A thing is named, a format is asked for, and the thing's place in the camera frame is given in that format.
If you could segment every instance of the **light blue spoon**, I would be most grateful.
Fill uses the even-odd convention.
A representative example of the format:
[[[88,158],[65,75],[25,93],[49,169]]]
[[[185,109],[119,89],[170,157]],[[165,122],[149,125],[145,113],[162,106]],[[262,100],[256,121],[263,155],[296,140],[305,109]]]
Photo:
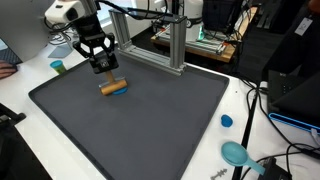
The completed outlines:
[[[226,142],[221,147],[222,158],[232,166],[249,166],[259,174],[263,175],[265,168],[253,161],[247,150],[236,142]]]

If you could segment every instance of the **wooden cylinder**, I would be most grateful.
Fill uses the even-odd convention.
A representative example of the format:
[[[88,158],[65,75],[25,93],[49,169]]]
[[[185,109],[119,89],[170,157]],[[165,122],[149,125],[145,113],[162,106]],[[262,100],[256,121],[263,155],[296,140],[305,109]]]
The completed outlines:
[[[122,79],[100,87],[100,91],[103,95],[106,96],[124,87],[127,87],[127,81],[125,79]]]

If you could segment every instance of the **white table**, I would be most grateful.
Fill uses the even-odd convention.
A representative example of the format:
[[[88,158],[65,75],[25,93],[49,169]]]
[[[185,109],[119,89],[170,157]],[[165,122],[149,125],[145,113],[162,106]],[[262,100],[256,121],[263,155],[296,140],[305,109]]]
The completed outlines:
[[[267,83],[261,83],[261,87],[267,87]],[[267,110],[267,96],[261,96],[263,109]],[[283,123],[273,121],[279,130],[292,142],[304,143],[314,147],[319,147],[313,141],[311,134],[307,131],[285,125]],[[252,129],[248,144],[248,153],[253,160],[258,160],[266,156],[275,154],[282,154],[286,152],[289,144],[277,133],[268,121],[267,117],[263,114],[259,106],[259,101],[256,106]],[[277,165],[287,171],[285,156],[276,158]],[[289,156],[290,171],[293,180],[316,180],[320,177],[320,161],[310,158],[309,156],[297,154]],[[245,179],[257,179],[258,174],[250,170]]]
[[[16,113],[23,112],[27,115],[16,128],[53,179],[105,179],[28,97],[32,89],[57,75],[49,66],[54,59],[47,58],[53,49],[53,46],[48,45],[37,57],[19,65],[17,73],[0,80],[0,102]],[[69,69],[84,60],[73,51],[63,62]],[[209,180],[224,168],[228,171],[222,179],[232,177],[234,168],[221,158],[220,148],[226,141],[240,143],[242,140],[248,118],[245,98],[249,88],[240,80],[229,78],[230,84],[182,177],[184,180]],[[234,123],[230,128],[222,127],[220,117],[223,114],[233,118]]]

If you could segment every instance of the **person's hand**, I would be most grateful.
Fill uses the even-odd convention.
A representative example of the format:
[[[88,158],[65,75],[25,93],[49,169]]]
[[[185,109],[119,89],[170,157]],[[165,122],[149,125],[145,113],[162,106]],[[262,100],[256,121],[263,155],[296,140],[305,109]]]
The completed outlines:
[[[0,60],[0,79],[8,77],[16,72],[11,64],[7,63],[6,61]]]

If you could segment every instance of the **computer screen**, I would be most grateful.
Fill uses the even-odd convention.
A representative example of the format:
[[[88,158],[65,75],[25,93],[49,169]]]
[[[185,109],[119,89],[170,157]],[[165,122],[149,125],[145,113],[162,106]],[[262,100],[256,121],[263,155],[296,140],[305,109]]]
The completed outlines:
[[[243,0],[204,0],[204,29],[232,34],[242,11]]]
[[[44,13],[54,0],[1,0],[0,39],[22,62],[43,49],[51,39]]]

